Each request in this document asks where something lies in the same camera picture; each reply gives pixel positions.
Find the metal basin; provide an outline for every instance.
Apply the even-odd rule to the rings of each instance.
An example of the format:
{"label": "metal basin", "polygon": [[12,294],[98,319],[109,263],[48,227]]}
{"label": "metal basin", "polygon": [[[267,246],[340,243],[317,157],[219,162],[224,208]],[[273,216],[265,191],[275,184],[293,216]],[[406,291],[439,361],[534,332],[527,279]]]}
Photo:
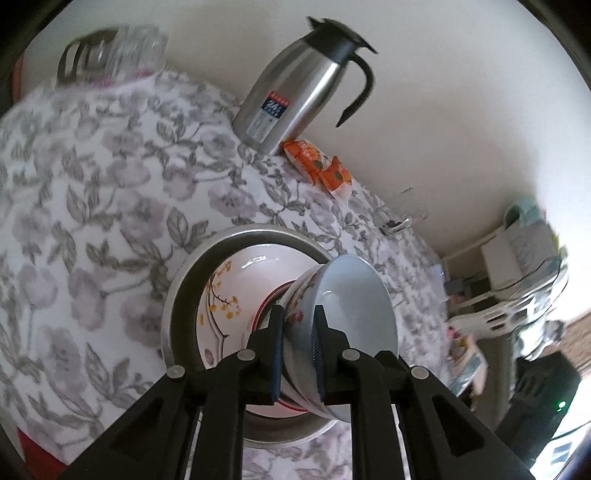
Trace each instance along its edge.
{"label": "metal basin", "polygon": [[[204,242],[181,265],[164,303],[162,348],[166,366],[182,365],[189,375],[205,369],[197,347],[195,312],[201,293],[215,269],[230,255],[251,245],[280,244],[295,248],[320,264],[332,257],[313,240],[274,225],[230,228]],[[318,436],[336,423],[306,413],[287,419],[270,419],[246,412],[244,442],[254,448],[294,445]]]}

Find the table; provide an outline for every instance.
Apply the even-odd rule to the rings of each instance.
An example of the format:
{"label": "table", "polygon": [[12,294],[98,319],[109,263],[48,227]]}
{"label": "table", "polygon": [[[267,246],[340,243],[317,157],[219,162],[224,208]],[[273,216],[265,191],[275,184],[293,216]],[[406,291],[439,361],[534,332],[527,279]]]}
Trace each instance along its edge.
{"label": "table", "polygon": [[[374,227],[357,181],[347,207],[284,157],[241,144],[236,99],[165,70],[109,89],[43,86],[0,124],[0,384],[18,427],[72,462],[165,372],[163,300],[201,242],[232,225],[293,228],[357,254],[397,304],[400,353],[449,380],[446,312],[407,229]],[[350,477],[338,425],[302,447],[247,450],[247,478]]]}

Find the glass cup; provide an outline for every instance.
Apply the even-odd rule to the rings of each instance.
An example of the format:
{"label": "glass cup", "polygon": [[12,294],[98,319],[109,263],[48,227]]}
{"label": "glass cup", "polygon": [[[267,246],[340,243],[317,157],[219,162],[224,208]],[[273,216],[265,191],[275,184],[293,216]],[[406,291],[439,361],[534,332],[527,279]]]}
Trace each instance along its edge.
{"label": "glass cup", "polygon": [[376,208],[372,214],[374,225],[388,237],[422,222],[428,215],[425,201],[413,187],[398,193],[389,202]]}
{"label": "glass cup", "polygon": [[154,24],[137,25],[131,29],[129,36],[144,39],[158,34],[158,26]]}
{"label": "glass cup", "polygon": [[113,45],[107,73],[115,82],[134,78],[138,71],[142,41],[138,38],[123,38]]}
{"label": "glass cup", "polygon": [[86,61],[84,64],[86,70],[102,73],[107,64],[110,49],[111,46],[106,40],[100,40],[98,43],[90,45],[86,52]]}
{"label": "glass cup", "polygon": [[162,32],[151,33],[143,39],[139,52],[138,74],[151,75],[164,67],[164,50],[168,43],[168,35]]}

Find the orange packet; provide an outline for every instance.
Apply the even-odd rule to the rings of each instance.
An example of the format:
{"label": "orange packet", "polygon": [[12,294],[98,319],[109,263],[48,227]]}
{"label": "orange packet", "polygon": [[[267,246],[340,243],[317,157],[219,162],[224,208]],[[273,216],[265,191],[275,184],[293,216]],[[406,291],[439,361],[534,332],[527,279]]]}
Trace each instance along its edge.
{"label": "orange packet", "polygon": [[285,142],[283,150],[296,170],[312,185],[316,185],[320,172],[330,165],[327,158],[305,140]]}
{"label": "orange packet", "polygon": [[340,162],[339,157],[334,156],[329,167],[319,172],[318,175],[335,199],[343,202],[349,201],[353,191],[353,177]]}

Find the white plate with floral pattern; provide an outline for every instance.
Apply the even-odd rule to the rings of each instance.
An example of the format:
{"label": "white plate with floral pattern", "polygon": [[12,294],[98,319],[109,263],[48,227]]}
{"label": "white plate with floral pattern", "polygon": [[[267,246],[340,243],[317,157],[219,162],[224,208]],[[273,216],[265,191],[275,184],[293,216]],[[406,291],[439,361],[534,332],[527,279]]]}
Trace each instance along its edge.
{"label": "white plate with floral pattern", "polygon": [[[261,307],[277,290],[315,265],[318,263],[305,253],[278,244],[247,247],[220,264],[197,308],[197,345],[205,368],[213,368],[222,358],[245,348]],[[302,414],[280,404],[247,408],[268,417]]]}

